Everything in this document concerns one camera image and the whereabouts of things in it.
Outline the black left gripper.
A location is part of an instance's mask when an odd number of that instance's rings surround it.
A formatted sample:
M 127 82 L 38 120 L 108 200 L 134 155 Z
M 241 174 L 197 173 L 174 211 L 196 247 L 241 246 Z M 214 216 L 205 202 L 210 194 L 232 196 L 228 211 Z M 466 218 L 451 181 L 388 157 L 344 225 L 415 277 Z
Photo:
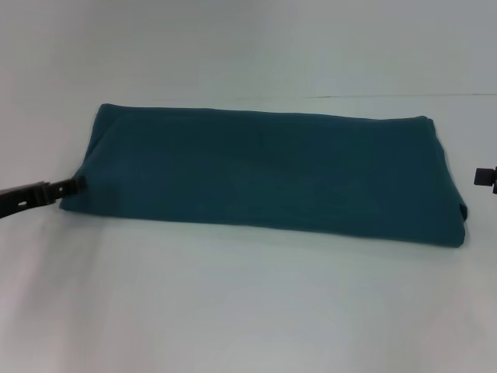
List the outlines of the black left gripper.
M 56 183 L 39 182 L 1 191 L 1 218 L 76 195 L 86 189 L 84 176 L 77 176 Z

